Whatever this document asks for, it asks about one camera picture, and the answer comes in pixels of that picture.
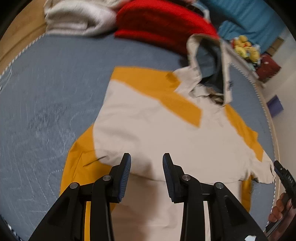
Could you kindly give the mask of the person's right hand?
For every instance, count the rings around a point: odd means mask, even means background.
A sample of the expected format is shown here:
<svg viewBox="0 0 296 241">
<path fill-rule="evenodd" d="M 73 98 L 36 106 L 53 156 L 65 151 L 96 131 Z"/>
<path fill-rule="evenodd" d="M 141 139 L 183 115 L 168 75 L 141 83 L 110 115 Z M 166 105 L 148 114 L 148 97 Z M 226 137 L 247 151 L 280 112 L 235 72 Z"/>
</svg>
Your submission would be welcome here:
<svg viewBox="0 0 296 241">
<path fill-rule="evenodd" d="M 283 200 L 287 198 L 288 195 L 286 193 L 282 193 L 280 198 L 276 201 L 275 207 L 273 207 L 271 214 L 268 217 L 269 222 L 277 222 L 278 220 L 283 218 L 283 210 L 290 209 L 292 206 L 292 201 L 289 199 L 287 204 L 283 204 Z"/>
</svg>

